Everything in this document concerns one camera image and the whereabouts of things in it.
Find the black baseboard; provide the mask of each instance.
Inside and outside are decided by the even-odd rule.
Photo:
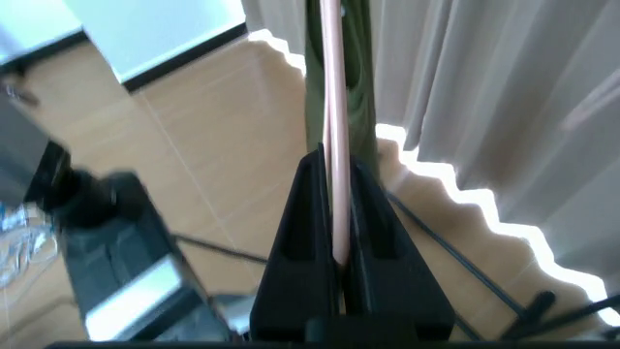
[[[50,58],[52,55],[62,52],[68,48],[72,48],[84,42],[88,42],[88,36],[83,30],[78,31],[75,34],[71,34],[68,37],[60,39],[59,41],[44,46],[39,49],[35,49],[32,52],[16,57],[0,66],[0,72],[2,74],[17,74],[24,76],[28,68],[35,63]]]
[[[247,32],[248,29],[245,26],[245,23],[239,24],[222,34],[205,41],[204,43],[177,54],[175,57],[162,62],[144,73],[128,79],[123,82],[123,86],[125,86],[127,91],[130,93],[134,92],[153,80],[159,79],[164,75],[167,75],[176,69],[204,56],[205,54],[210,53],[214,49],[230,43],[231,41],[245,35]]]

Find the white wall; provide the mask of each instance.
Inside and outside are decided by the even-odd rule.
[[[65,2],[120,82],[245,20],[240,0]]]
[[[0,64],[80,30],[62,0],[0,0]]]

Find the curtain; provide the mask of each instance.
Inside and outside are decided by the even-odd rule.
[[[620,292],[620,2],[372,0],[377,122]],[[303,54],[304,1],[245,0]]]

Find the green cloth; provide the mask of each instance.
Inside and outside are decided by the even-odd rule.
[[[375,97],[368,0],[343,0],[342,18],[349,150],[379,178],[375,136]],[[306,143],[308,151],[323,140],[325,78],[319,0],[306,1]]]

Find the wooden floor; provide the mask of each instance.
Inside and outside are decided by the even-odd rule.
[[[40,99],[33,116],[96,174],[133,169],[170,229],[267,255],[299,159],[305,153],[304,82],[281,53],[240,41],[129,95],[91,45],[30,71]],[[432,229],[453,243],[521,304],[539,291],[558,296],[551,314],[586,303],[580,289],[546,276],[529,246],[488,231],[476,206],[454,204],[438,180],[410,173],[396,144],[380,142],[382,180]],[[402,212],[403,224],[455,310],[486,339],[514,314]],[[251,292],[263,268],[182,245],[210,292]],[[34,266],[27,275],[36,273]],[[24,282],[5,292],[16,300]],[[0,316],[1,347],[38,348],[85,338],[61,259]],[[22,326],[33,311],[58,306]],[[596,317],[545,338],[593,329]],[[458,329],[454,340],[464,340]]]

